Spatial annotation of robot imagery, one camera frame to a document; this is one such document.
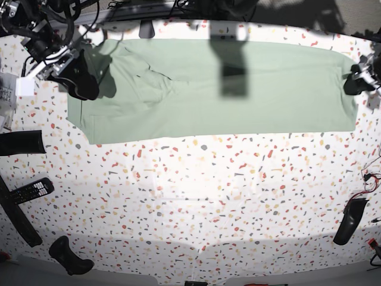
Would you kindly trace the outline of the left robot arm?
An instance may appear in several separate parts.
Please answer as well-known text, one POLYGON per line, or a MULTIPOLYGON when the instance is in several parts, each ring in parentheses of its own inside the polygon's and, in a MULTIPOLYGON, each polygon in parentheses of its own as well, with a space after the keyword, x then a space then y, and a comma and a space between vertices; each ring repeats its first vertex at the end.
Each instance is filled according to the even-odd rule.
POLYGON ((371 41, 371 53, 361 55, 359 62, 351 66, 343 85, 347 95, 362 92, 380 92, 380 42, 371 41))

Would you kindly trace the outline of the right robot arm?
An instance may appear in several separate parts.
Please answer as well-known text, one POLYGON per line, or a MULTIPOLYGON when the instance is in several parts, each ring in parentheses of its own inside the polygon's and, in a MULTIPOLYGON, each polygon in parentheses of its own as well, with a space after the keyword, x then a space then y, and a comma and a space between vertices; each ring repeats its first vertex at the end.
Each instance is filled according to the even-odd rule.
POLYGON ((96 77, 88 70, 82 41, 95 24, 85 26, 74 38, 74 22, 82 9, 98 1, 1 1, 1 27, 21 42, 36 65, 22 71, 15 82, 18 97, 32 96, 35 80, 47 80, 63 86, 78 100, 95 100, 99 95, 96 77))

